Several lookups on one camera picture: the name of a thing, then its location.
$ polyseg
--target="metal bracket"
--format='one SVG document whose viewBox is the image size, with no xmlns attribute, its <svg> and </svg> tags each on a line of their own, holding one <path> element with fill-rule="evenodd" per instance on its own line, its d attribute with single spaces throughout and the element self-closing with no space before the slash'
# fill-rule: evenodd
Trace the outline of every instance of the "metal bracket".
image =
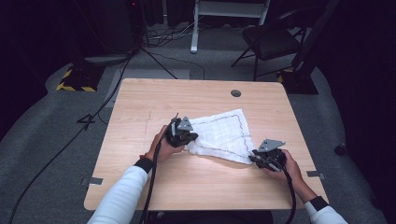
<svg viewBox="0 0 396 224">
<path fill-rule="evenodd" d="M 272 139 L 264 139 L 262 141 L 262 144 L 259 147 L 259 152 L 269 152 L 271 150 L 274 150 L 278 147 L 281 147 L 285 145 L 286 143 L 283 141 L 277 141 L 277 140 L 272 140 Z"/>
<path fill-rule="evenodd" d="M 319 173 L 318 171 L 307 171 L 306 174 L 308 175 L 308 177 L 313 177 L 313 176 L 317 176 L 320 179 L 326 179 L 326 175 Z"/>
<path fill-rule="evenodd" d="M 177 128 L 183 131 L 192 131 L 192 125 L 189 118 L 184 117 L 184 119 L 177 125 Z"/>
<path fill-rule="evenodd" d="M 96 178 L 96 177 L 84 177 L 82 178 L 80 185 L 89 186 L 89 185 L 102 185 L 103 178 Z"/>
</svg>

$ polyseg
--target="wooden table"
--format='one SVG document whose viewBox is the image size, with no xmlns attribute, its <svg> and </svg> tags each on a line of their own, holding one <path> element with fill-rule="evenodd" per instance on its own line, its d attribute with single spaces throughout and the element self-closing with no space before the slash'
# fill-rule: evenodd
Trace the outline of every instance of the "wooden table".
<svg viewBox="0 0 396 224">
<path fill-rule="evenodd" d="M 232 90 L 242 92 L 231 96 Z M 300 165 L 304 180 L 327 200 L 294 116 L 279 83 L 126 78 L 108 124 L 85 208 L 94 210 L 122 173 L 149 150 L 154 135 L 176 113 L 195 119 L 242 108 L 255 147 L 265 138 L 282 140 Z M 142 209 L 149 181 L 140 198 Z M 183 151 L 159 163 L 150 210 L 290 209 L 288 188 L 255 164 L 245 165 Z"/>
</svg>

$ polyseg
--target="dark background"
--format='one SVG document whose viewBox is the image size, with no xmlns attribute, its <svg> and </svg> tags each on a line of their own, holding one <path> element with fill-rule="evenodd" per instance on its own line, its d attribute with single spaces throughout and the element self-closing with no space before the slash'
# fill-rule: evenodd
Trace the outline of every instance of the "dark background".
<svg viewBox="0 0 396 224">
<path fill-rule="evenodd" d="M 177 2 L 167 1 L 168 19 L 174 25 L 191 19 Z M 193 1 L 183 2 L 187 8 L 193 6 Z M 158 16 L 161 2 L 151 3 L 157 6 L 148 7 L 148 24 L 162 22 Z M 268 20 L 295 4 L 273 0 Z M 78 5 L 90 24 L 95 24 L 89 1 L 78 1 Z M 104 27 L 89 27 L 73 1 L 62 1 L 62 8 L 73 27 L 70 43 L 84 57 L 108 53 L 90 30 L 100 33 Z M 392 1 L 341 1 L 306 57 L 307 61 L 315 59 L 328 79 L 344 122 L 348 154 L 370 183 L 375 204 L 389 223 L 396 222 L 391 209 L 396 199 L 392 188 L 396 155 L 391 142 L 396 125 L 394 11 Z M 0 15 L 2 138 L 21 114 L 47 94 L 47 78 L 71 59 L 64 47 L 70 43 L 59 36 L 59 23 L 45 1 L 6 1 Z"/>
</svg>

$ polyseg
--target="black cable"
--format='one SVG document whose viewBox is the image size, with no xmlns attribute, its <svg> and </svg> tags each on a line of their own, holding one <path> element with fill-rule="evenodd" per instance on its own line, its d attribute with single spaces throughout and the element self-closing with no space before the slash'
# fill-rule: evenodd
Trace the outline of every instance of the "black cable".
<svg viewBox="0 0 396 224">
<path fill-rule="evenodd" d="M 148 30 L 148 33 L 149 34 L 151 34 L 151 33 L 154 33 L 154 35 L 149 35 L 148 36 L 148 38 L 156 38 L 156 37 L 159 37 L 159 36 L 163 36 L 163 35 L 174 35 L 175 33 L 180 33 L 181 31 L 183 31 L 184 29 L 186 29 L 187 27 L 185 27 L 185 28 L 178 28 L 177 29 L 177 31 L 174 31 L 174 32 L 172 32 L 171 34 L 167 34 L 166 32 L 169 30 L 169 28 L 166 28 L 166 29 L 156 29 L 156 30 Z"/>
<path fill-rule="evenodd" d="M 155 47 L 165 46 L 166 44 L 168 44 L 172 40 L 179 40 L 179 39 L 182 39 L 182 38 L 186 37 L 187 35 L 192 35 L 192 33 L 190 33 L 190 31 L 193 28 L 192 26 L 193 26 L 193 23 L 188 25 L 185 28 L 180 28 L 177 31 L 175 31 L 176 28 L 174 28 L 173 32 L 171 32 L 170 34 L 166 33 L 169 30 L 169 29 L 166 29 L 165 32 L 163 32 L 161 35 L 155 35 L 155 36 L 151 36 L 151 37 L 148 38 L 148 39 L 154 39 L 154 38 L 158 37 L 157 44 L 150 44 L 150 43 L 144 43 L 143 42 L 142 45 L 144 47 L 147 47 L 147 48 L 155 48 Z"/>
<path fill-rule="evenodd" d="M 154 59 L 154 61 L 159 64 L 167 73 L 169 73 L 172 77 L 174 77 L 175 79 L 178 79 L 177 77 L 175 77 L 167 68 L 165 68 L 160 62 L 158 62 L 158 60 L 156 58 L 154 58 L 154 56 L 151 55 L 150 52 L 146 51 L 145 49 L 143 49 L 143 47 L 140 47 L 143 51 L 145 51 L 148 56 L 150 56 L 152 59 Z"/>
<path fill-rule="evenodd" d="M 101 120 L 105 125 L 108 125 L 108 123 L 105 122 L 105 121 L 100 117 L 100 113 L 98 114 L 98 118 L 99 118 L 99 120 Z"/>
<path fill-rule="evenodd" d="M 205 69 L 204 69 L 200 64 L 198 64 L 198 63 L 192 63 L 192 62 L 182 61 L 182 60 L 179 60 L 179 59 L 176 59 L 176 58 L 166 57 L 166 56 L 163 56 L 163 55 L 161 55 L 161 54 L 159 54 L 159 53 L 150 52 L 150 54 L 158 55 L 158 56 L 161 56 L 161 57 L 163 57 L 163 58 L 165 58 L 165 59 L 175 60 L 175 61 L 178 61 L 178 62 L 181 62 L 181 63 L 191 63 L 191 64 L 195 64 L 195 65 L 201 67 L 201 69 L 203 70 L 203 72 L 204 72 L 203 77 L 204 77 L 204 80 L 205 80 Z"/>
<path fill-rule="evenodd" d="M 193 25 L 194 25 L 194 22 L 193 23 L 191 23 L 191 24 L 189 24 L 187 27 L 185 27 L 185 28 L 181 28 L 180 30 L 181 30 L 181 32 L 179 32 L 177 35 L 174 35 L 176 32 L 175 32 L 175 28 L 174 28 L 174 32 L 172 32 L 171 34 L 168 34 L 168 35 L 165 35 L 164 36 L 164 38 L 159 38 L 159 40 L 158 40 L 158 43 L 157 44 L 150 44 L 150 43 L 142 43 L 142 46 L 144 46 L 144 47 L 146 47 L 146 48 L 156 48 L 156 47 L 163 47 L 163 46 L 165 46 L 166 44 L 168 44 L 169 42 L 171 42 L 171 41 L 173 41 L 173 40 L 179 40 L 179 39 L 182 39 L 182 38 L 184 38 L 184 37 L 186 37 L 187 35 L 192 35 L 192 33 L 189 33 L 189 31 L 191 31 L 191 30 L 193 30 Z M 207 25 L 207 26 L 204 26 L 204 27 L 202 27 L 203 25 L 201 25 L 201 28 L 200 28 L 200 33 L 201 32 L 203 32 L 204 30 L 206 30 L 206 29 L 215 29 L 215 28 L 213 28 L 212 26 L 210 26 L 210 25 Z"/>
<path fill-rule="evenodd" d="M 142 216 L 140 217 L 140 220 L 139 220 L 140 224 L 148 224 L 149 201 L 151 199 L 152 189 L 154 187 L 155 174 L 157 173 L 158 154 L 159 154 L 160 148 L 161 148 L 161 141 L 165 138 L 165 134 L 168 131 L 171 123 L 172 123 L 172 121 L 166 126 L 166 129 L 163 132 L 163 135 L 161 136 L 160 141 L 157 143 L 157 146 L 155 147 L 155 150 L 154 150 L 153 164 L 152 164 L 152 169 L 151 169 L 151 180 L 149 182 L 149 187 L 148 187 L 148 197 L 146 199 L 145 207 L 143 208 Z"/>
<path fill-rule="evenodd" d="M 286 222 L 286 224 L 290 224 L 293 221 L 294 214 L 296 213 L 296 195 L 294 193 L 294 187 L 293 187 L 291 176 L 289 175 L 286 168 L 283 168 L 283 172 L 285 173 L 285 176 L 288 179 L 288 185 L 289 185 L 290 194 L 291 194 L 291 198 L 292 198 L 292 208 L 290 211 L 289 219 Z"/>
<path fill-rule="evenodd" d="M 102 103 L 102 105 L 100 106 L 100 108 L 88 119 L 87 123 L 84 124 L 84 126 L 66 143 L 66 145 L 64 145 L 64 147 L 55 154 L 55 156 L 52 157 L 52 159 L 50 159 L 45 165 L 44 167 L 35 175 L 35 177 L 29 182 L 28 186 L 24 189 L 23 193 L 21 194 L 21 196 L 18 198 L 16 204 L 14 205 L 14 208 L 12 210 L 11 213 L 11 217 L 9 218 L 9 224 L 12 223 L 15 214 L 17 212 L 18 206 L 21 203 L 21 200 L 23 198 L 23 196 L 26 194 L 27 190 L 35 183 L 35 181 L 38 179 L 38 177 L 52 164 L 53 161 L 55 161 L 56 158 L 58 158 L 59 155 L 61 155 L 62 152 L 64 152 L 65 149 L 67 149 L 67 147 L 72 144 L 72 142 L 82 133 L 82 131 L 91 123 L 91 121 L 99 114 L 99 112 L 106 106 L 106 104 L 108 103 L 108 101 L 111 99 L 111 97 L 114 95 L 114 93 L 116 92 L 118 86 L 120 85 L 120 82 L 122 81 L 122 77 L 123 77 L 123 73 L 125 71 L 126 66 L 128 65 L 129 61 L 131 61 L 133 55 L 131 55 L 128 59 L 128 61 L 126 62 L 126 64 L 123 67 L 122 73 L 120 74 L 120 79 L 116 84 L 116 87 L 114 88 L 113 92 L 111 92 L 111 94 L 107 97 L 107 99 Z"/>
<path fill-rule="evenodd" d="M 283 173 L 285 174 L 286 178 L 288 179 L 288 186 L 289 186 L 289 190 L 290 190 L 290 194 L 291 194 L 291 200 L 292 200 L 292 207 L 291 207 L 291 211 L 290 211 L 290 215 L 288 220 L 286 221 L 286 224 L 290 224 L 293 221 L 294 215 L 296 213 L 296 195 L 294 192 L 294 187 L 293 187 L 293 183 L 292 183 L 292 179 L 290 174 L 288 173 L 288 170 L 286 169 L 286 167 L 282 166 L 281 164 L 279 164 L 279 162 L 273 160 L 271 157 L 268 158 L 269 162 L 275 163 L 277 168 L 282 169 Z"/>
</svg>

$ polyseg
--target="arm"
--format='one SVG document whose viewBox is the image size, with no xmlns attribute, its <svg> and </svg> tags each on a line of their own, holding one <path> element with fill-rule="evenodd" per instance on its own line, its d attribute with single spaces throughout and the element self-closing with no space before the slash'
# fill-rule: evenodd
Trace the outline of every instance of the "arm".
<svg viewBox="0 0 396 224">
<path fill-rule="evenodd" d="M 282 150 L 285 153 L 287 162 L 286 169 L 289 172 L 294 191 L 304 203 L 305 209 L 310 216 L 313 224 L 334 224 L 346 223 L 346 221 L 332 209 L 323 199 L 318 196 L 309 186 L 304 182 L 301 175 L 300 167 L 297 162 L 291 157 L 287 150 Z M 287 186 L 288 182 L 283 172 L 273 172 L 268 169 L 263 169 L 266 174 L 278 180 L 282 185 Z"/>
<path fill-rule="evenodd" d="M 130 223 L 140 194 L 149 178 L 149 171 L 153 166 L 155 147 L 165 130 L 166 126 L 163 126 L 161 131 L 155 135 L 145 158 L 140 159 L 135 165 L 128 168 L 117 183 L 106 193 L 88 223 Z M 161 144 L 158 161 L 165 161 L 173 153 L 183 150 L 183 147 L 171 147 L 166 139 L 163 139 Z"/>
</svg>

